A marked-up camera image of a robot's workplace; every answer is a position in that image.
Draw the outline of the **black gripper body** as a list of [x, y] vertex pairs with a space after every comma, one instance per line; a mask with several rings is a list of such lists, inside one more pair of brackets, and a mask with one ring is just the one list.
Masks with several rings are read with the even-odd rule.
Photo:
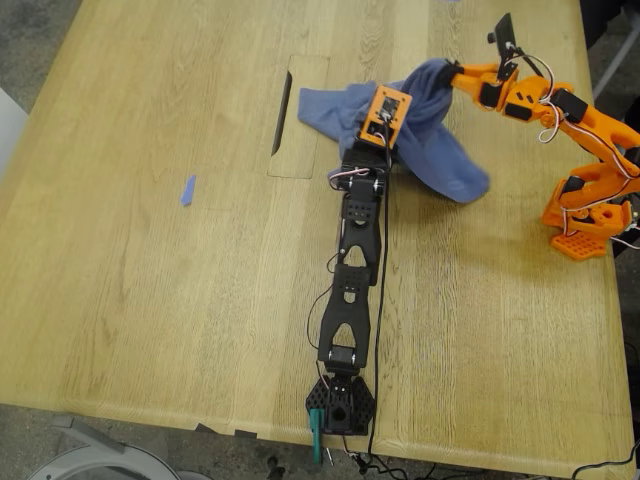
[[369, 169], [388, 172], [391, 160], [387, 145], [381, 145], [355, 138], [352, 145], [345, 149], [341, 159], [341, 171]]

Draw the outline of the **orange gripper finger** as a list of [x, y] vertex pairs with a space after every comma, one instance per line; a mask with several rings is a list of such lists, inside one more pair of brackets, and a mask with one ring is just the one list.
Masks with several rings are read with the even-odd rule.
[[483, 86], [483, 80], [479, 77], [456, 73], [453, 75], [450, 85], [470, 96], [472, 100], [478, 100]]
[[458, 74], [479, 78], [485, 73], [496, 74], [498, 69], [498, 63], [461, 64], [458, 61], [447, 60], [442, 68], [442, 79], [452, 80]]

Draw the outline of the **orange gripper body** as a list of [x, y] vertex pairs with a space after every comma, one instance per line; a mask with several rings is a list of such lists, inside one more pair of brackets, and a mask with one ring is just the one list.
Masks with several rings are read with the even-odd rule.
[[550, 81], [546, 78], [537, 75], [520, 78], [518, 73], [512, 73], [506, 80], [483, 74], [477, 83], [474, 95], [477, 105], [524, 122], [540, 116], [539, 111], [544, 110], [541, 100], [550, 90]]

